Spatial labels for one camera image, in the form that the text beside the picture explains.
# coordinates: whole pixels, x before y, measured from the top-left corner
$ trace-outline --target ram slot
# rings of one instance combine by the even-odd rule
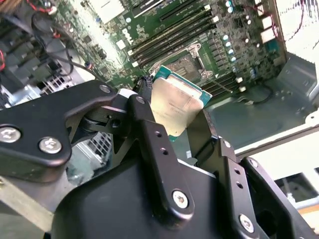
[[[146,41],[138,44],[137,46],[134,46],[131,50],[133,52],[133,54],[137,54],[143,50],[150,48],[151,46],[149,46],[150,44],[153,43],[156,44],[157,42],[161,41],[163,38],[168,37],[172,34],[175,34],[177,31],[179,31],[180,29],[183,29],[185,26],[188,25],[192,25],[194,22],[198,21],[199,19],[202,19],[203,17],[206,16],[210,16],[211,13],[210,12],[206,12],[206,11],[202,11],[196,15],[192,15],[187,17],[187,19],[182,19],[181,23],[179,24],[175,24],[172,27],[169,27],[167,29],[165,29],[163,32],[157,33],[154,36],[151,36],[150,38],[148,38]]]
[[[191,5],[193,2],[195,2],[197,0],[188,0],[183,2],[181,5],[179,5],[178,7],[174,8],[173,10],[165,13],[164,15],[160,16],[159,19],[160,21],[164,21],[167,18],[171,17],[172,15],[174,15],[175,13],[180,12],[181,10],[185,9],[186,7],[188,7],[189,5]]]
[[[230,72],[218,79],[215,79],[213,82],[207,83],[206,85],[202,86],[201,88],[210,94],[213,97],[220,96],[223,93],[229,93],[227,90],[235,90],[237,87],[237,83],[235,81],[236,76],[233,72]]]
[[[156,44],[154,47],[146,50],[146,51],[143,51],[140,55],[138,55],[136,58],[134,59],[141,59],[141,58],[146,58],[148,57],[149,55],[152,55],[155,51],[160,51],[162,50],[164,47],[170,45],[172,42],[174,42],[175,40],[178,40],[182,37],[184,37],[185,35],[187,35],[188,33],[192,32],[192,31],[195,31],[196,29],[198,28],[201,28],[205,25],[207,25],[207,19],[204,19],[200,22],[197,22],[195,23],[195,25],[191,26],[191,28],[188,28],[184,31],[180,31],[178,32],[177,34],[169,37],[169,38],[166,38],[165,40],[161,41],[159,44]]]
[[[199,28],[194,32],[191,32],[188,36],[186,37],[182,37],[181,39],[177,39],[175,42],[172,42],[171,45],[165,47],[164,49],[161,49],[160,52],[154,56],[150,56],[148,58],[145,58],[141,61],[139,61],[139,65],[142,67],[144,65],[147,65],[155,60],[157,60],[158,58],[162,57],[163,55],[167,54],[170,55],[172,53],[169,53],[170,51],[175,51],[178,47],[182,46],[183,44],[185,44],[186,42],[194,39],[195,37],[199,36],[200,34],[208,31],[209,29],[216,27],[215,24],[213,23],[209,23],[207,24],[207,26],[204,26],[203,28]]]

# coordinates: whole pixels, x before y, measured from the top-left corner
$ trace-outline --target bolt head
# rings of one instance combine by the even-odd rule
[[[178,205],[178,207],[180,208],[188,207],[188,198],[183,192],[176,190],[173,192],[172,197],[174,202]]]
[[[142,97],[140,97],[140,96],[137,96],[137,97],[136,97],[136,100],[137,100],[138,102],[140,102],[141,104],[145,104],[144,99],[143,99]]]
[[[255,231],[253,223],[246,215],[239,215],[239,221],[243,228],[249,233],[253,233]]]
[[[14,143],[20,138],[21,138],[21,133],[16,128],[13,128],[13,127],[0,128],[0,142]]]
[[[42,152],[55,154],[61,151],[62,144],[56,138],[45,137],[40,141],[39,148]]]
[[[230,145],[229,142],[227,142],[227,141],[224,140],[224,144],[226,145],[227,148],[231,148],[231,145]]]
[[[105,93],[110,93],[111,92],[110,88],[108,86],[106,86],[106,85],[100,85],[100,90],[105,92]]]

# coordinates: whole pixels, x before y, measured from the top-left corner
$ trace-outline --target black cable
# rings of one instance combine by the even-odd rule
[[[274,90],[267,86],[265,83],[261,83],[260,86],[263,86],[264,88],[266,88],[269,91],[269,94],[266,98],[264,98],[262,101],[254,101],[254,105],[259,105],[259,104],[263,104],[265,102],[267,102],[268,100],[270,100],[272,98],[272,96],[274,95]]]
[[[67,60],[67,59],[65,59],[65,58],[62,58],[62,57],[59,57],[59,56],[57,56],[57,55],[53,55],[53,54],[51,54],[50,52],[47,52],[47,54],[48,54],[51,58],[53,58],[53,59],[56,59],[56,60],[59,60],[59,61],[65,62],[65,63],[69,63],[69,64],[72,64],[72,65],[74,65],[74,66],[76,66],[76,67],[79,67],[79,68],[81,68],[81,69],[83,69],[83,70],[86,70],[87,72],[91,73],[96,79],[98,79],[98,80],[100,80],[100,81],[105,81],[105,79],[101,78],[101,77],[98,76],[95,72],[89,70],[89,69],[86,68],[85,66],[82,66],[82,65],[80,65],[80,64],[78,64],[78,63],[75,63],[75,62],[73,62],[73,61],[69,61],[69,60]]]
[[[66,74],[62,74],[62,73],[58,73],[59,76],[69,76],[73,73],[74,71],[74,65],[73,65],[73,61],[72,61],[72,57],[70,56],[70,52],[69,52],[69,49],[66,47],[65,48],[65,53],[66,53],[66,57],[68,58],[68,60],[72,63],[70,63],[70,71]]]
[[[269,91],[269,94],[267,95],[267,97],[261,101],[253,101],[246,98],[245,96],[241,96],[238,98],[237,102],[245,102],[245,104],[247,105],[260,105],[260,104],[266,103],[268,100],[270,100],[273,97],[274,90],[270,86],[267,86],[264,82],[256,84],[254,86],[263,86],[265,89],[267,89]]]

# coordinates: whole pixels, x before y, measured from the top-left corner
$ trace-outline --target gray metal panel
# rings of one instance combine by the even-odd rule
[[[280,81],[273,79],[267,85],[275,94],[266,103],[248,106],[233,98],[207,108],[218,134],[235,149],[304,124],[306,115],[315,111],[311,103]],[[246,97],[259,101],[267,94],[265,89],[255,87]]]

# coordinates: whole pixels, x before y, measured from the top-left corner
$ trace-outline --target metal grille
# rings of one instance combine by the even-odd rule
[[[100,156],[102,160],[108,160],[109,153],[112,149],[111,136],[108,133],[99,132],[94,138],[87,140],[87,145],[96,155]]]
[[[303,24],[298,33],[286,42],[287,51],[314,63],[314,46],[319,41],[319,4],[318,0],[304,0]],[[289,39],[301,22],[302,8],[300,0],[279,0],[277,9],[285,39]]]
[[[42,96],[48,95],[50,93],[57,92],[75,85],[71,81],[66,81],[62,77],[53,78],[50,81],[43,82],[43,84],[45,85],[45,87],[41,91]]]

